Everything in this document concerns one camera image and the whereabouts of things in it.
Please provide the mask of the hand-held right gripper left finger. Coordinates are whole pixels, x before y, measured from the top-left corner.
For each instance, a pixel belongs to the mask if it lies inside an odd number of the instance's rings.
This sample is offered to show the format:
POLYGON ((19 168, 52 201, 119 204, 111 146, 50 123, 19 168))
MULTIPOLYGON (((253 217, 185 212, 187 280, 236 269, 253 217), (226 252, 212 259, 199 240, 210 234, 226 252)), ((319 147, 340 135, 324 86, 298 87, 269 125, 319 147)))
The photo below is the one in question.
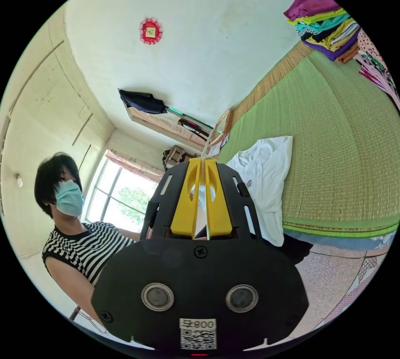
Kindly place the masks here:
POLYGON ((175 236, 194 238, 198 213, 200 158, 192 158, 184 165, 186 169, 183 184, 170 229, 175 236))

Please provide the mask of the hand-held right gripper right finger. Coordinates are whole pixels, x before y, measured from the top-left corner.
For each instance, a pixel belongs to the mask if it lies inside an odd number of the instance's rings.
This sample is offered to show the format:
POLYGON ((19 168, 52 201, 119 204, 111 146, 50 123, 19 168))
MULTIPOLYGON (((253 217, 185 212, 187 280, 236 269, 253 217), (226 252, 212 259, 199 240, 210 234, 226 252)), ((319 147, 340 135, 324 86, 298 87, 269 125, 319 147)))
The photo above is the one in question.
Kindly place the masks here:
POLYGON ((227 237, 232 232, 232 224, 215 160, 205 159, 204 176, 208 238, 227 237))

